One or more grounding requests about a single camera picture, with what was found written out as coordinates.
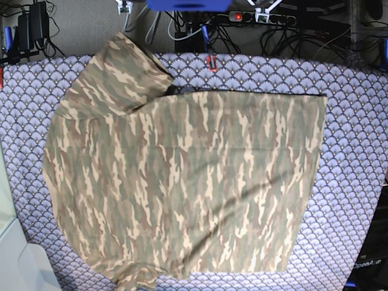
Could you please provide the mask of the red black clamp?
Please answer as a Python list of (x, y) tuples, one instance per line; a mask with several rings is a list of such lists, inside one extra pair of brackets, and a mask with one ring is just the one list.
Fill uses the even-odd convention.
[(218, 67), (217, 67), (217, 60), (216, 60), (215, 54), (207, 55), (207, 65), (211, 72), (217, 71)]

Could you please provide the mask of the black power strip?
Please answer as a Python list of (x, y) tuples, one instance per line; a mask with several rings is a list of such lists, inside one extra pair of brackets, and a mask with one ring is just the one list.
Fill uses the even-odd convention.
[(295, 16), (265, 14), (254, 12), (237, 12), (228, 13), (231, 22), (253, 23), (253, 24), (268, 24), (268, 25), (288, 25), (296, 26), (297, 20)]

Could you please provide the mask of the purple fan-pattern tablecloth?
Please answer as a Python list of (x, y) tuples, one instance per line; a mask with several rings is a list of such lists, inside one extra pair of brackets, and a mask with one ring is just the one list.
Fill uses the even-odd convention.
[[(321, 160), (293, 252), (282, 273), (160, 277), (159, 290), (341, 290), (369, 230), (387, 172), (387, 76), (299, 59), (160, 54), (188, 89), (320, 93), (327, 97)], [(63, 290), (114, 290), (72, 251), (57, 228), (42, 178), (53, 112), (89, 56), (8, 65), (1, 89), (1, 144), (7, 185), (28, 242), (42, 246)]]

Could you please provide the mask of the camouflage T-shirt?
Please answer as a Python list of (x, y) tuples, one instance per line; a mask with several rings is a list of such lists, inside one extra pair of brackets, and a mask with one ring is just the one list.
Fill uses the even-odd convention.
[(42, 174), (72, 249), (119, 290), (160, 275), (283, 272), (318, 170), (327, 98), (168, 95), (116, 34), (58, 105)]

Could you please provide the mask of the black power adapter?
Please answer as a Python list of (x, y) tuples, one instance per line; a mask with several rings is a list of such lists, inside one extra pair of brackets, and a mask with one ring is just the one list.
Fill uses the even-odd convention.
[(34, 49), (42, 50), (49, 38), (49, 16), (47, 2), (39, 1), (29, 5), (27, 12), (18, 16), (19, 50), (27, 52)]

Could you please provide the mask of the black box under table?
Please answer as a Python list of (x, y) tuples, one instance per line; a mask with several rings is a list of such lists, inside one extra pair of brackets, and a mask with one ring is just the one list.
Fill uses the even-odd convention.
[(175, 53), (204, 53), (204, 40), (199, 32), (190, 38), (175, 41)]

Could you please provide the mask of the white plastic bin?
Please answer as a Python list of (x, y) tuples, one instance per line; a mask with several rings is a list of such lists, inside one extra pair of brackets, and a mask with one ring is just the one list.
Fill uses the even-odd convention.
[(43, 247), (28, 243), (1, 157), (1, 290), (61, 290)]

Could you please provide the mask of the black OpenArm case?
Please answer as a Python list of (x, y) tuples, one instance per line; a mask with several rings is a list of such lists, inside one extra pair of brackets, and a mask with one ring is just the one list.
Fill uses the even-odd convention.
[(344, 290), (387, 290), (387, 186)]

